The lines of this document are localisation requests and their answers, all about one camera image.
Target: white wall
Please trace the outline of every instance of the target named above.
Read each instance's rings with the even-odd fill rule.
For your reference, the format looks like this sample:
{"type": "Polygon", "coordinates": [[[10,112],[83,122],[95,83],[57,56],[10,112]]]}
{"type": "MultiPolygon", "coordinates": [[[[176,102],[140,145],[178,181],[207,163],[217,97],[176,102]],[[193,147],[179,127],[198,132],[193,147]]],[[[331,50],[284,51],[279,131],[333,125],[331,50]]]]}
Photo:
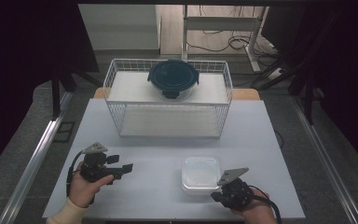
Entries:
{"type": "Polygon", "coordinates": [[[158,6],[79,4],[96,49],[159,49],[158,6]]]}

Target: human hand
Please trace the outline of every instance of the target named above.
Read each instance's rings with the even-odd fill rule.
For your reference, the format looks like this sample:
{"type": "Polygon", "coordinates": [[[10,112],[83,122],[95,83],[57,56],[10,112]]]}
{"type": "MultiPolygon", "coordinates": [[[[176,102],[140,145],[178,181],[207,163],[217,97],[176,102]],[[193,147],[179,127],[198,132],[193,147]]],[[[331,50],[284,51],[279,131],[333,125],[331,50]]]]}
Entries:
{"type": "Polygon", "coordinates": [[[89,206],[94,195],[100,191],[100,188],[111,182],[114,177],[113,175],[107,175],[94,183],[90,183],[80,174],[82,163],[83,162],[78,164],[74,176],[72,177],[69,200],[78,207],[86,208],[89,206]]]}
{"type": "MultiPolygon", "coordinates": [[[[268,194],[264,195],[259,189],[252,189],[253,193],[257,196],[266,198],[268,194]]],[[[230,209],[235,215],[242,216],[246,223],[249,224],[276,224],[277,220],[272,212],[272,208],[258,200],[252,200],[251,203],[243,211],[230,209]]]]}

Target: sleeve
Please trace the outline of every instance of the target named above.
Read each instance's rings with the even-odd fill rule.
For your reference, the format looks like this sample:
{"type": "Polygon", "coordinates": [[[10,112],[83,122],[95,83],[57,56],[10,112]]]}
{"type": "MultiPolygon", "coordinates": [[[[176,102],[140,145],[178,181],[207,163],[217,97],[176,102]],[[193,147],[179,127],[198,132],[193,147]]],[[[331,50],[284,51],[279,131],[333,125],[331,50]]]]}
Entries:
{"type": "Polygon", "coordinates": [[[46,224],[80,224],[86,212],[87,208],[77,207],[67,198],[61,211],[53,217],[49,217],[46,224]]]}

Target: white container lid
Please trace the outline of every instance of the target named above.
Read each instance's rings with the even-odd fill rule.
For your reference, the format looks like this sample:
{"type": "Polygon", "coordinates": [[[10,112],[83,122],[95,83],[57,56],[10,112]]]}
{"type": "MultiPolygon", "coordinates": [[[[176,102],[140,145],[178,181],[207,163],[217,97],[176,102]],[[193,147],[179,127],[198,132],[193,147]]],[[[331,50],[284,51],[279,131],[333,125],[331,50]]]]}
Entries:
{"type": "Polygon", "coordinates": [[[182,189],[188,194],[209,195],[217,191],[220,164],[213,157],[189,157],[182,163],[182,189]]]}

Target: white wire rack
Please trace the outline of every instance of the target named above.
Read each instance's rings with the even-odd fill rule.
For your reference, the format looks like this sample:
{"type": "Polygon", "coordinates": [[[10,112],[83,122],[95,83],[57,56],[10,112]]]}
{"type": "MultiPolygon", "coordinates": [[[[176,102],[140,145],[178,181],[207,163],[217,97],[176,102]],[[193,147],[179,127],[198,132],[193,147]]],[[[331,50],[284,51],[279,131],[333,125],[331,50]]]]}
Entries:
{"type": "Polygon", "coordinates": [[[120,136],[219,138],[232,99],[226,62],[185,61],[200,72],[200,84],[181,101],[161,97],[147,81],[164,60],[114,59],[103,95],[120,136]]]}

